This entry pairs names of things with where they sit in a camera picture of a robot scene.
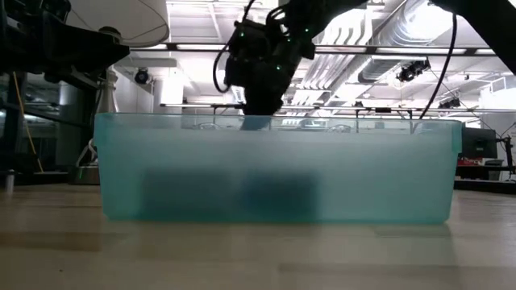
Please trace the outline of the black computer monitor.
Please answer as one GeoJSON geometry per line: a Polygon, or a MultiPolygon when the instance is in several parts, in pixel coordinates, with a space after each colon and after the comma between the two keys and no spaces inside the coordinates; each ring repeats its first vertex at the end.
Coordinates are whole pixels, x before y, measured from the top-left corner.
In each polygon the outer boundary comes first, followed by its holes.
{"type": "Polygon", "coordinates": [[[462,152],[465,158],[497,158],[497,136],[494,130],[462,129],[462,152]]]}

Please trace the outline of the white framed window box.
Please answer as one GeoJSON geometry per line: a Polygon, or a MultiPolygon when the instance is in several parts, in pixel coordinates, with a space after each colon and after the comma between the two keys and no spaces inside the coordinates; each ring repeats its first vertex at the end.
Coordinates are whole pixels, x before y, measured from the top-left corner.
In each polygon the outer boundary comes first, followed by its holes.
{"type": "Polygon", "coordinates": [[[227,222],[235,218],[235,185],[226,172],[154,168],[145,172],[137,218],[159,222],[227,222]]]}

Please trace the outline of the black ceiling light rail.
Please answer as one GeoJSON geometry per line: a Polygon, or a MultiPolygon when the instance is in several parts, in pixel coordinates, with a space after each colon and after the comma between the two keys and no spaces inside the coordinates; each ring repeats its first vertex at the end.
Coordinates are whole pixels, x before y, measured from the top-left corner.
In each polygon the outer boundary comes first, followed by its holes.
{"type": "MultiPolygon", "coordinates": [[[[134,52],[220,52],[223,43],[163,43],[149,48],[132,48],[134,52]]],[[[316,45],[316,54],[389,55],[389,56],[445,56],[447,47],[432,46],[371,46],[371,45],[316,45]]],[[[458,47],[453,56],[496,56],[491,48],[458,47]]]]}

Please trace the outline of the silver table lamp white shade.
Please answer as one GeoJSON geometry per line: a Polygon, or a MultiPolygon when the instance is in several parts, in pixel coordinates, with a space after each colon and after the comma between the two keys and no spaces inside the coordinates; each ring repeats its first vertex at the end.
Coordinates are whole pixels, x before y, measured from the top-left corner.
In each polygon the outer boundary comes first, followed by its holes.
{"type": "MultiPolygon", "coordinates": [[[[71,0],[66,23],[111,36],[126,48],[147,48],[162,44],[169,37],[165,0],[71,0]]],[[[118,113],[118,81],[122,89],[139,91],[129,78],[114,69],[115,61],[101,73],[100,89],[95,98],[93,116],[118,113]]]]}

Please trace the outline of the silver ventilation duct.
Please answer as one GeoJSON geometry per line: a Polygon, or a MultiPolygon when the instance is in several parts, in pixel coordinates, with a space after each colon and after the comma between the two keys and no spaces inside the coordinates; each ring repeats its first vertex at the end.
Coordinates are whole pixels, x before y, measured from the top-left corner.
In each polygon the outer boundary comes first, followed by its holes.
{"type": "MultiPolygon", "coordinates": [[[[373,46],[427,46],[452,27],[452,14],[431,3],[431,0],[406,0],[392,18],[373,35],[373,46]]],[[[371,56],[358,73],[358,81],[366,84],[379,81],[402,59],[371,56]]]]}

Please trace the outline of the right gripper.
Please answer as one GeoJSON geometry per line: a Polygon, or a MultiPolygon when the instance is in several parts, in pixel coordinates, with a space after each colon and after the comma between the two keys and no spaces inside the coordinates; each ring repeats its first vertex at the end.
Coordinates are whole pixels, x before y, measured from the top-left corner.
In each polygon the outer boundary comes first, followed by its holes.
{"type": "Polygon", "coordinates": [[[244,88],[242,131],[260,131],[283,106],[281,95],[302,59],[314,58],[310,29],[292,32],[284,19],[268,17],[264,23],[243,19],[227,44],[224,85],[244,88]],[[268,91],[253,90],[268,86],[268,91]]]}

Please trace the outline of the solid teal blue box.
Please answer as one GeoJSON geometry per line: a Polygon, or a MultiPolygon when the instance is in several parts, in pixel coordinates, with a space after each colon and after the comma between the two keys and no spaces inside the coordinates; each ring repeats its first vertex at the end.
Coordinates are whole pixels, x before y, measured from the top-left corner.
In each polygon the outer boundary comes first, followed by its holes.
{"type": "Polygon", "coordinates": [[[304,172],[253,172],[243,179],[239,205],[260,222],[313,222],[319,180],[304,172]]]}

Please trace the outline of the teal translucent plastic bin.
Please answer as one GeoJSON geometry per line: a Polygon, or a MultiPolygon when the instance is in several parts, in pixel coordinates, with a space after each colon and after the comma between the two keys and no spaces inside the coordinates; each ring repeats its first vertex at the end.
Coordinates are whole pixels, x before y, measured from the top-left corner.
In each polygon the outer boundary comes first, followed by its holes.
{"type": "Polygon", "coordinates": [[[320,222],[443,223],[450,215],[461,123],[454,120],[274,116],[262,130],[240,130],[244,116],[99,114],[102,208],[112,220],[139,220],[139,194],[154,168],[226,172],[237,214],[243,179],[253,172],[304,171],[319,180],[320,222]]]}

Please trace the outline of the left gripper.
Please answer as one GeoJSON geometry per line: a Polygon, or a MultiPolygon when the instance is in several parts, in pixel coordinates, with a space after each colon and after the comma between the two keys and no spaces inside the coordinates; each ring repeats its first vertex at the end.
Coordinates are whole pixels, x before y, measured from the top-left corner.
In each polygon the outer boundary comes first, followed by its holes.
{"type": "Polygon", "coordinates": [[[73,28],[72,65],[54,55],[59,47],[56,31],[65,26],[71,11],[69,0],[11,0],[11,70],[43,74],[46,81],[64,81],[83,90],[98,90],[96,79],[78,73],[108,68],[130,53],[121,33],[104,26],[98,31],[73,28]]]}

